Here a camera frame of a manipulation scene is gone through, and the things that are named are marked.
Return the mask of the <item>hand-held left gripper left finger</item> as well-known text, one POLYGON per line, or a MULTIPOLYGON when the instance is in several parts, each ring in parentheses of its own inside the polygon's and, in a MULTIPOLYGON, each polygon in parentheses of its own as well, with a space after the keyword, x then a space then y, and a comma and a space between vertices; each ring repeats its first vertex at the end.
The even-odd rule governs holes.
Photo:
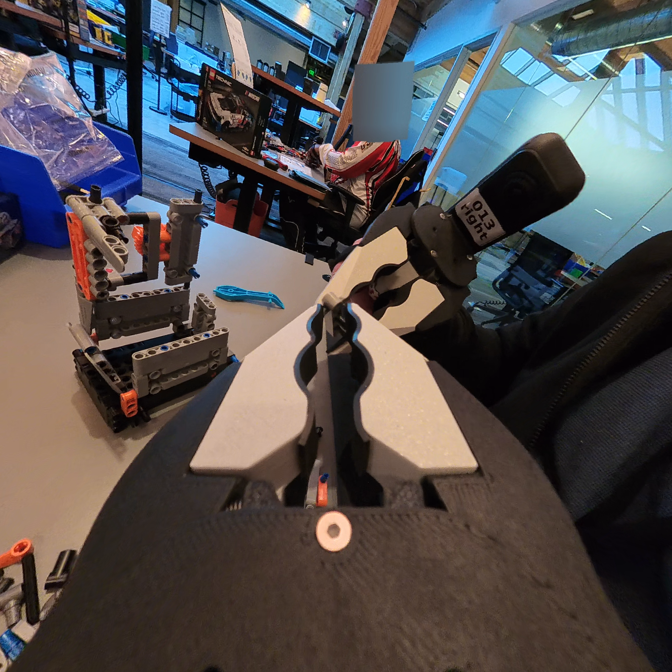
POLYGON ((311 307, 244 357, 190 462, 192 472, 295 478, 314 406, 321 308, 311 307))

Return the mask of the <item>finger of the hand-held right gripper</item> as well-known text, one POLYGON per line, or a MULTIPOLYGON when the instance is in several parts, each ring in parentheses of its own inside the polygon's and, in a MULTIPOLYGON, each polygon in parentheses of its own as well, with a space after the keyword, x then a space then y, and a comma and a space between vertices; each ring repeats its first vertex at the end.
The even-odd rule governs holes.
POLYGON ((332 274, 317 298, 318 305, 332 311, 346 302, 360 288, 370 285, 379 271, 398 268, 408 260, 407 240, 399 229, 357 246, 332 274))
POLYGON ((371 315, 361 316, 359 331, 371 332, 372 327, 380 327, 398 337, 405 336, 416 331, 417 325, 444 302, 440 289, 426 280, 418 278, 409 287, 406 301, 398 305, 390 304, 380 320, 371 315))

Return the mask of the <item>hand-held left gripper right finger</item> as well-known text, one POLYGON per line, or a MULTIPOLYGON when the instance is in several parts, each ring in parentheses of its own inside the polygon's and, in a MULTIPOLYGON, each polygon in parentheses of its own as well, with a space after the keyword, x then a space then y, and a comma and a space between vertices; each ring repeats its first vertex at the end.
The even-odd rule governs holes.
POLYGON ((358 305, 353 363, 365 376, 353 405, 368 446, 365 470, 376 479, 420 481, 466 475, 478 462, 425 358, 358 305))

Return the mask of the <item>orange gear frame assembly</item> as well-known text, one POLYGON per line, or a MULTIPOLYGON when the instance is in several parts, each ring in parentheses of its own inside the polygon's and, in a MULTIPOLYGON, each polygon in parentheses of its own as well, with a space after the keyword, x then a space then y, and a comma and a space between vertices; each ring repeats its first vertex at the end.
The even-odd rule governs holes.
POLYGON ((67 196, 79 323, 76 373, 114 432, 208 384, 234 361, 204 293, 191 299, 202 229, 202 192, 157 212, 126 213, 98 185, 67 196))

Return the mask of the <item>person's right forearm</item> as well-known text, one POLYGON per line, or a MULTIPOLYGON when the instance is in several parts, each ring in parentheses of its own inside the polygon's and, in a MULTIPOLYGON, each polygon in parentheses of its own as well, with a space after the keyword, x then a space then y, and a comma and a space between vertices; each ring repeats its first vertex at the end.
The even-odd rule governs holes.
POLYGON ((496 329, 461 309, 405 337, 522 443, 618 372, 671 346, 671 232, 631 249, 561 304, 496 329))

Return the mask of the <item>black office chair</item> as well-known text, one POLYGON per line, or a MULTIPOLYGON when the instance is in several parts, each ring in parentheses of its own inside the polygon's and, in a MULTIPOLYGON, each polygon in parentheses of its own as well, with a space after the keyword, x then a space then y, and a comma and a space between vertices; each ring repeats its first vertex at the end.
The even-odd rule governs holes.
POLYGON ((498 275, 492 289, 520 316, 542 311, 564 286, 557 280, 572 251, 533 232, 514 264, 498 275))

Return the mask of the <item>teal curved plastic piece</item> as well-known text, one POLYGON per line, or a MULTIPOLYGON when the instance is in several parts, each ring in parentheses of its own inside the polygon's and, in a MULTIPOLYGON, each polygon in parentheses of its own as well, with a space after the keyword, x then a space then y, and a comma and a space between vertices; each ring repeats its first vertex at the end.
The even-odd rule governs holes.
POLYGON ((216 298, 229 302, 268 304, 279 309, 285 308, 282 300, 273 292, 260 292, 238 286, 220 285, 214 288, 213 293, 216 298))

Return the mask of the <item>long wooden table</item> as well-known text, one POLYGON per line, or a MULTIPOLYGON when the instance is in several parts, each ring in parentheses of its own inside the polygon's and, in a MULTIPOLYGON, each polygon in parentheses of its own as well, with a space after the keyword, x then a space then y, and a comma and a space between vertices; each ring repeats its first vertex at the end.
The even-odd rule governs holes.
POLYGON ((255 159, 241 153, 196 123, 187 123, 182 126, 170 124, 169 131, 172 135, 187 140, 191 144, 200 147, 203 151, 218 157, 217 159, 206 159, 206 163, 222 164, 225 167, 231 164, 236 172, 244 177, 247 177, 249 174, 252 175, 253 179, 257 180, 257 183, 277 183, 284 188, 307 194, 316 200, 322 200, 326 194, 324 189, 315 188, 313 184, 294 180, 288 171, 281 169, 273 171, 267 168, 261 159, 255 159))

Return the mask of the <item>black product box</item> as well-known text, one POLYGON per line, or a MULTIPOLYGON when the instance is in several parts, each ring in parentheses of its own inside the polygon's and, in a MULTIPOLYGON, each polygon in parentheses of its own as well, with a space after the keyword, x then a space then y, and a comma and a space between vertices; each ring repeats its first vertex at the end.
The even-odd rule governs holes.
POLYGON ((196 122, 238 151, 259 158, 272 100, 203 63, 196 122))

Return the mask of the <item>wooden column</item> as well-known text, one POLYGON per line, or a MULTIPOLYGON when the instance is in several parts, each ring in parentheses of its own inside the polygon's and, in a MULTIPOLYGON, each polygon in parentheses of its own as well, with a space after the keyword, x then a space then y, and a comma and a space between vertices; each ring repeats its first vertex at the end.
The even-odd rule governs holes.
POLYGON ((364 64, 377 63, 384 40, 388 34, 398 1, 378 1, 370 21, 362 50, 353 74, 348 94, 335 129, 333 140, 339 140, 345 134, 348 125, 352 122, 354 91, 356 90, 357 73, 364 64))

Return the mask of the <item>person's torso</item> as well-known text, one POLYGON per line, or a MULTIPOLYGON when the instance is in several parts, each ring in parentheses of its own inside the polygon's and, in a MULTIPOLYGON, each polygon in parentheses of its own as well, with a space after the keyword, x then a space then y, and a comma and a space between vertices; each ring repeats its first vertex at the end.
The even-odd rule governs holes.
POLYGON ((561 410, 539 460, 656 671, 671 670, 671 349, 561 410))

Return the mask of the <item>orange tipped black axle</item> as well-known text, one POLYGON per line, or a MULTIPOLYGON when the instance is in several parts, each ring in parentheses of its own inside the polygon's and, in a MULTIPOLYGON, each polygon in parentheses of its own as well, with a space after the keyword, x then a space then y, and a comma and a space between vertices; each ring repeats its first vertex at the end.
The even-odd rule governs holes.
POLYGON ((21 539, 1 553, 1 570, 13 565, 21 565, 21 584, 1 593, 1 613, 6 625, 13 627, 21 620, 22 608, 25 608, 27 623, 37 626, 40 622, 40 602, 34 547, 30 539, 21 539))

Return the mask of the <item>blue plastic bin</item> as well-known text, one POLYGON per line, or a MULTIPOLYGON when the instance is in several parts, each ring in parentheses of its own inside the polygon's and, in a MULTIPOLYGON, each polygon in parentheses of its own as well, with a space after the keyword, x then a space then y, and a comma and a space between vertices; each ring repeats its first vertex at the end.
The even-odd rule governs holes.
MULTIPOLYGON (((124 207, 142 191, 136 148, 127 133, 103 124, 94 125, 112 141, 122 161, 76 181, 75 185, 88 190, 91 184, 97 184, 103 197, 111 197, 124 207)), ((28 242, 49 247, 69 243, 67 207, 36 156, 1 147, 1 211, 20 217, 28 242)))

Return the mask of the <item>black pole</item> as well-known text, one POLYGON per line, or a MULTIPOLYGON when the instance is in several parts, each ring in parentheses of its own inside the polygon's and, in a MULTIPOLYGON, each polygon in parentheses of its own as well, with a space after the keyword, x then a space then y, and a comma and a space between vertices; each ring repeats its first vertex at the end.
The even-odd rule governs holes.
POLYGON ((143 2, 125 1, 127 122, 142 167, 143 2))

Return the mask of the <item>clear plastic bags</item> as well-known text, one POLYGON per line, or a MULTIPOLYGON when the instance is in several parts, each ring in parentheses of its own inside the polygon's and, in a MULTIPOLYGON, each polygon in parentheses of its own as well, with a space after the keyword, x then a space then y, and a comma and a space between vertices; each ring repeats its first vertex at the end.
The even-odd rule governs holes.
POLYGON ((53 52, 31 57, 1 48, 1 146, 38 158, 57 188, 122 161, 53 52))

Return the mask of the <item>metal air duct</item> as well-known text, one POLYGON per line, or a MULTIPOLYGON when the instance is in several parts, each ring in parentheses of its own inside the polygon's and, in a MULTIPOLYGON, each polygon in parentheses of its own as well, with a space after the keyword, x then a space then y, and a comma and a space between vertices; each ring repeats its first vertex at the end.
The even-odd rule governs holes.
POLYGON ((670 37, 671 2, 658 1, 566 27, 552 39, 550 52, 555 56, 578 56, 670 37))

